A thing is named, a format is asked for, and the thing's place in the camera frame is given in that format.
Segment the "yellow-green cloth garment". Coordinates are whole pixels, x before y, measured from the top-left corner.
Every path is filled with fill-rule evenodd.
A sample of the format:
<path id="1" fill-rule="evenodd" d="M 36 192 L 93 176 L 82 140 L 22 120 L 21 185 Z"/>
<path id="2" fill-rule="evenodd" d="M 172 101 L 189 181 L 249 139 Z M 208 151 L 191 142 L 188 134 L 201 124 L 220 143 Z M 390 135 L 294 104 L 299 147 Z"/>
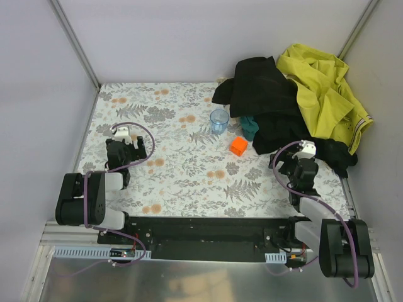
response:
<path id="1" fill-rule="evenodd" d="M 289 46 L 277 68 L 297 86 L 297 103 L 310 135 L 343 142 L 353 155 L 373 118 L 354 96 L 345 75 L 349 66 L 331 53 Z"/>

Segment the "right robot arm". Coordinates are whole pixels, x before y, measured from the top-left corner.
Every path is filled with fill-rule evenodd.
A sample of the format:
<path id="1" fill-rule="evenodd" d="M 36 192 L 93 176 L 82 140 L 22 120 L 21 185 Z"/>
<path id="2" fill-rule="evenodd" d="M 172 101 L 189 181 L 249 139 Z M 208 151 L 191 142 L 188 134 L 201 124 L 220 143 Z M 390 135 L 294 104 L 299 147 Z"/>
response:
<path id="1" fill-rule="evenodd" d="M 290 152 L 270 155 L 269 168 L 288 178 L 290 204 L 302 217 L 290 217 L 283 232 L 285 241 L 298 240 L 312 249 L 326 277 L 371 278 L 375 273 L 368 226 L 363 220 L 344 220 L 321 204 L 314 188 L 319 166 L 313 157 L 298 158 Z"/>

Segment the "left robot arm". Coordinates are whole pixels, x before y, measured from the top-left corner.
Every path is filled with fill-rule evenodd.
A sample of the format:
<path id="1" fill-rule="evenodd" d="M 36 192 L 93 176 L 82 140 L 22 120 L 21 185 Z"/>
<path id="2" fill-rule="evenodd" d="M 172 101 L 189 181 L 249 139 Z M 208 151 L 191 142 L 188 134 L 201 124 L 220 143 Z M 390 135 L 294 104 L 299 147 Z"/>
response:
<path id="1" fill-rule="evenodd" d="M 107 162 L 115 172 L 92 172 L 85 179 L 84 174 L 68 173 L 64 176 L 55 209 L 59 225 L 92 225 L 112 230 L 125 226 L 126 215 L 106 206 L 106 194 L 126 189 L 130 182 L 128 164 L 147 157 L 144 141 L 137 137 L 136 143 L 125 139 L 106 140 Z"/>

